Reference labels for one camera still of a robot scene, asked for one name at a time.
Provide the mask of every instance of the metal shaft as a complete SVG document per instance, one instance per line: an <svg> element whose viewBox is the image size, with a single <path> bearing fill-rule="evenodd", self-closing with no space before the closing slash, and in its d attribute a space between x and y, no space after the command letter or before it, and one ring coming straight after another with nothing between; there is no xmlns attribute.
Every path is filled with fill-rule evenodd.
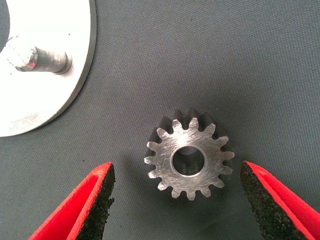
<svg viewBox="0 0 320 240"><path fill-rule="evenodd" d="M7 60L22 72L52 72L63 74L69 70L72 59L64 51L43 49L25 39L11 37L4 48Z"/></svg>

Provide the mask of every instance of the aluminum disc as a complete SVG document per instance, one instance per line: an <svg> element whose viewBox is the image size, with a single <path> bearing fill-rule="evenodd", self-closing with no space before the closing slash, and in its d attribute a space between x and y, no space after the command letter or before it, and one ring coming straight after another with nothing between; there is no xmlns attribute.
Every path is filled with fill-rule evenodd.
<svg viewBox="0 0 320 240"><path fill-rule="evenodd" d="M18 135L56 118L75 99L88 75L96 44L94 0L7 0L9 39L54 45L72 56L64 74L21 72L0 52L0 137Z"/></svg>

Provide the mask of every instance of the machined surface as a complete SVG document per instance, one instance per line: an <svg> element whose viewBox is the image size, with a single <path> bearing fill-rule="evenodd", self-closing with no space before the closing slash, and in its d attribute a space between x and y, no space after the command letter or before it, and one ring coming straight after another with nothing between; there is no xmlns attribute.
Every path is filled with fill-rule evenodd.
<svg viewBox="0 0 320 240"><path fill-rule="evenodd" d="M175 199L182 191L186 192L189 200L195 199L196 191L200 191L205 197L210 197L210 185L217 188L225 186L219 175L232 173L232 169L224 166L223 162L232 159L235 155L230 151L221 151L221 147L228 142L228 137L221 136L213 139L216 130L214 123L210 123L203 131L199 131L197 117L191 118L187 129L183 128L178 119L174 119L172 128L173 133L169 134L165 129L159 127L156 131L161 143L154 141L147 143L147 147L155 152L155 155L144 158L146 164L155 165L155 169L148 174L149 178L161 178L158 189L162 191L169 186L172 187L171 195ZM174 155L185 147L199 150L204 157L203 166L198 171L194 171L192 175L181 174L173 163ZM193 161L197 162L199 158L200 156L196 155ZM197 168L196 165L192 165L192 162L190 164L190 168Z"/></svg>
<svg viewBox="0 0 320 240"><path fill-rule="evenodd" d="M10 16L8 38L21 36L29 41L30 47L23 48L26 55L19 51L23 56L18 61L8 56L6 48L0 52L0 137L35 129L70 105L88 75L97 31L94 0L6 2ZM31 70L30 66L23 66L30 56L42 60L34 71L51 72L21 72L7 60L16 66L20 62L23 71Z"/></svg>

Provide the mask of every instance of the metal gear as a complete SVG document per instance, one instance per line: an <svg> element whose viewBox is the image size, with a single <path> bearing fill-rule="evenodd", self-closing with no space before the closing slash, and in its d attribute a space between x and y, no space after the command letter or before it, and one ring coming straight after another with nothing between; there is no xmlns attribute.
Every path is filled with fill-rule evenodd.
<svg viewBox="0 0 320 240"><path fill-rule="evenodd" d="M223 188L225 184L219 179L219 175L232 173L232 169L223 165L223 162L232 159L234 153L221 151L229 138L222 136L213 139L216 130L213 123L200 131L197 117L192 117L187 129L183 128L183 123L183 120L174 119L172 134L159 127L156 132L161 143L147 143L147 147L155 152L155 155L144 158L146 164L155 165L155 169L149 172L148 176L151 179L162 179L158 185L160 191L171 186L171 195L175 199L185 191L187 198L194 200L198 190L205 197L210 197L209 185ZM195 148L197 151L191 155L179 153L185 147Z"/></svg>

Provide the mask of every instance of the gray cloth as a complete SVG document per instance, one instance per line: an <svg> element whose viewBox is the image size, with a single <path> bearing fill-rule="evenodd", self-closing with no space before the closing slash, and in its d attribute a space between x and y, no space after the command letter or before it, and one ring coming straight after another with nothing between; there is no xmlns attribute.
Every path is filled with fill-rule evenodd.
<svg viewBox="0 0 320 240"><path fill-rule="evenodd" d="M108 161L116 183L104 240L262 239L240 183L243 160L320 211L320 1L96 7L95 56L78 97L51 123L0 138L1 239L26 239ZM143 161L161 118L189 108L212 115L236 156L225 187L195 201L159 191Z"/></svg>

